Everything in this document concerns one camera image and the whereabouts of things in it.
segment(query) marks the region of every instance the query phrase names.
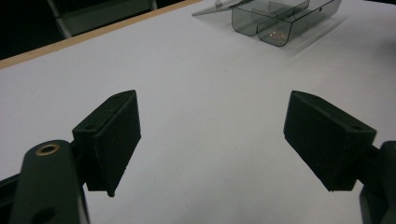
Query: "brass insert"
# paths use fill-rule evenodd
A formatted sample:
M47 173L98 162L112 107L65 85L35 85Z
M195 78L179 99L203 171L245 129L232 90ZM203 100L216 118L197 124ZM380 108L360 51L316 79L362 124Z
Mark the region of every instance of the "brass insert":
M61 148L58 144L47 144L42 147L40 147L35 154L37 156L48 156Z

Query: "screw hole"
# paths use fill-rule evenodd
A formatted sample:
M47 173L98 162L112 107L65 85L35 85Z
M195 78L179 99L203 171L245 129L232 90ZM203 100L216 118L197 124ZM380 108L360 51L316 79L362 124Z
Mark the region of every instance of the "screw hole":
M61 147L57 144L49 144L49 145L45 145L45 146L39 148L35 152L35 154L37 156L48 156L49 154L52 154L52 153L58 151L59 148L61 148Z
M32 217L32 224L44 224L48 223L53 217L55 217L56 212L55 209L50 207L50 208L45 208L39 212L37 212L33 217Z

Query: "transparent plastic tray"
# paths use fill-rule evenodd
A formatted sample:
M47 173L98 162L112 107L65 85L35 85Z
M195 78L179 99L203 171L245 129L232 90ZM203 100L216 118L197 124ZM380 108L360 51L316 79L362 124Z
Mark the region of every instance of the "transparent plastic tray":
M285 46L340 7L341 0L242 0L227 1L192 15L231 10L236 32L257 35L260 40L275 46Z

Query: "white table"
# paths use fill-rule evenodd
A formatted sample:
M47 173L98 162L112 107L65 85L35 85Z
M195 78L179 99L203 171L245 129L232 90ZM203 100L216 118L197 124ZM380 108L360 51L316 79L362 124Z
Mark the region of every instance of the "white table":
M0 179L108 96L136 90L142 139L116 191L87 192L94 224L361 223L284 140L290 92L318 95L396 139L395 6L345 0L277 48L203 1L0 70Z

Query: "table surface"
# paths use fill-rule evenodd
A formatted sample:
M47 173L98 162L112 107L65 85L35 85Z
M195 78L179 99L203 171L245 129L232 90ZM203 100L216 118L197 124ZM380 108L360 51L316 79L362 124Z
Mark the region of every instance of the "table surface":
M282 133L292 90L396 133L396 13L345 0L277 48L205 0L0 70L0 178L107 97L136 90L142 139L116 190L87 192L92 223L361 223L359 193L328 192Z

